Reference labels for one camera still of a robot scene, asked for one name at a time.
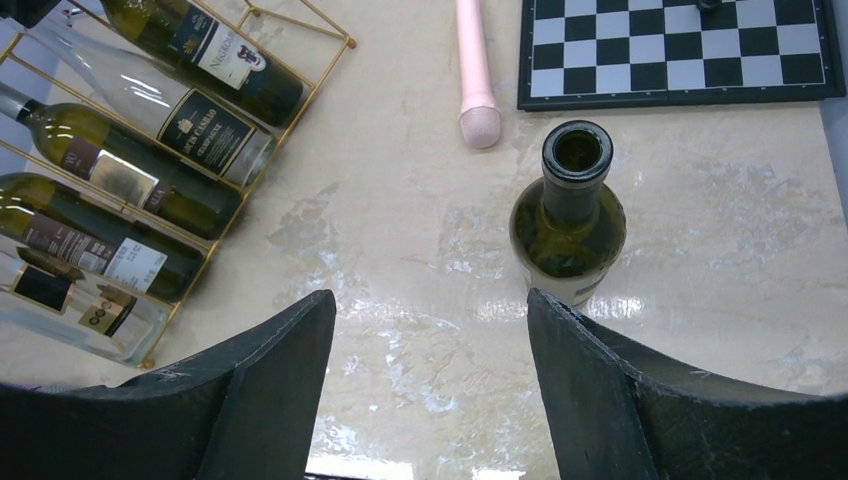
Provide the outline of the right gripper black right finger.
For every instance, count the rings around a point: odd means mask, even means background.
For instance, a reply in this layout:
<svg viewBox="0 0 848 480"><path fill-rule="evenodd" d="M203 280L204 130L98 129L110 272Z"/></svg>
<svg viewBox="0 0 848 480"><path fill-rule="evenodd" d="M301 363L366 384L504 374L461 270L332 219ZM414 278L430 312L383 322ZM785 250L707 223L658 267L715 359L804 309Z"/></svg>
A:
<svg viewBox="0 0 848 480"><path fill-rule="evenodd" d="M843 479L847 399L669 357L532 289L527 325L563 479Z"/></svg>

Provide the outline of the clear glass liquor bottle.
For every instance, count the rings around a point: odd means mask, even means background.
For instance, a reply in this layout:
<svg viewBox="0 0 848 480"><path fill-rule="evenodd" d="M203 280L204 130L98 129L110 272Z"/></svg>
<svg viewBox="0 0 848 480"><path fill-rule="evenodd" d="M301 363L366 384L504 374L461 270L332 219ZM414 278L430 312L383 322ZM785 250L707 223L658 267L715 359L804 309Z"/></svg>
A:
<svg viewBox="0 0 848 480"><path fill-rule="evenodd" d="M135 365L162 332L168 311L81 272L53 273L1 254L1 320L102 358Z"/></svg>

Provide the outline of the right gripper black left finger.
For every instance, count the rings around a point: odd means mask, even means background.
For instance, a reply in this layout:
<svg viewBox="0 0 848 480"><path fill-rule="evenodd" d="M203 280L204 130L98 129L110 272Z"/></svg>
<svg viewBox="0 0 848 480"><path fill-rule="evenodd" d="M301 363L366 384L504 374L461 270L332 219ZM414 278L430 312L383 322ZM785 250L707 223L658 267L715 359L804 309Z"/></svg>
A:
<svg viewBox="0 0 848 480"><path fill-rule="evenodd" d="M301 479L336 303L265 322L114 387L1 389L5 479Z"/></svg>

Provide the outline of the dark green wine bottle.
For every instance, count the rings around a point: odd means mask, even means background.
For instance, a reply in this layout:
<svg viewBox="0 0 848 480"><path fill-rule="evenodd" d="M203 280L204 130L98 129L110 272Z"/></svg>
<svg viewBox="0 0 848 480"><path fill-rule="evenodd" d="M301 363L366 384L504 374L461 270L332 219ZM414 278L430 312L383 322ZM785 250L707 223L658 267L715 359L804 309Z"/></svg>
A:
<svg viewBox="0 0 848 480"><path fill-rule="evenodd" d="M46 176L1 177L1 234L165 302L182 299L204 254Z"/></svg>

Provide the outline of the clear brown-tinted bottle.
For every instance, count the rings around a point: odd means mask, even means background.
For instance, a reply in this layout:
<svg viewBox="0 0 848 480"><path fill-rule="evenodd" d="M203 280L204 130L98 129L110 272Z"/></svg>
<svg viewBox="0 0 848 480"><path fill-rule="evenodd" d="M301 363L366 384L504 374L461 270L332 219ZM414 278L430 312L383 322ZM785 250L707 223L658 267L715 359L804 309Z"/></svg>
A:
<svg viewBox="0 0 848 480"><path fill-rule="evenodd" d="M26 33L60 57L126 121L240 186L270 160L276 138L160 63L47 18Z"/></svg>

